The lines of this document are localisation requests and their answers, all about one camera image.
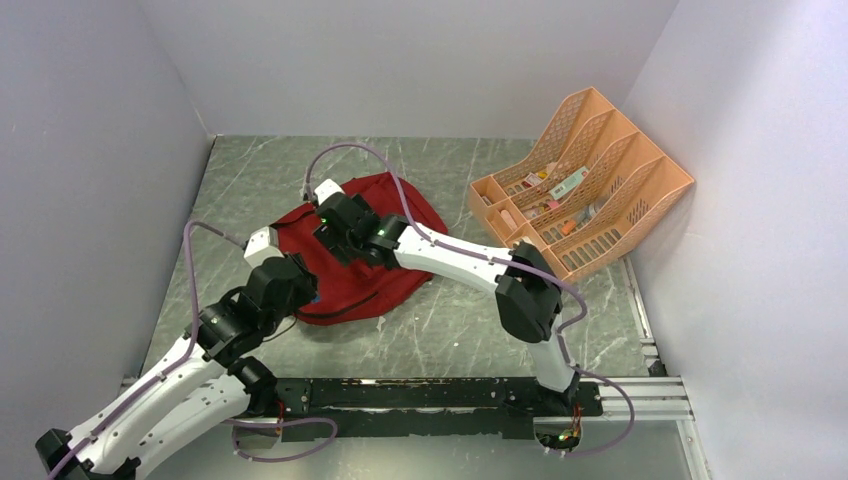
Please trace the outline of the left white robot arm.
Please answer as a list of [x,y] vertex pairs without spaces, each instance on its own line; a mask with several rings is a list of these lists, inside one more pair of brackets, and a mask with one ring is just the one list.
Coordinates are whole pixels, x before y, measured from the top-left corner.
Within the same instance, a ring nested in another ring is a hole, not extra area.
[[278,407],[276,376],[250,353],[316,296],[317,278],[301,255],[264,260],[107,407],[36,441],[48,478],[145,479],[214,426]]

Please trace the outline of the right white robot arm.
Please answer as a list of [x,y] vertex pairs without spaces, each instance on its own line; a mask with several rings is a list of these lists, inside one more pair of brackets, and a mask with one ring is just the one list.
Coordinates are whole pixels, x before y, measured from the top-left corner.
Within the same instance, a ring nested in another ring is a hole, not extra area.
[[317,194],[314,204],[320,219],[314,235],[342,264],[418,270],[492,294],[502,328],[533,359],[542,406],[562,414],[576,403],[575,373],[555,338],[562,290],[545,279],[549,270],[534,246],[485,247],[414,228],[406,217],[379,216],[361,195],[340,189]]

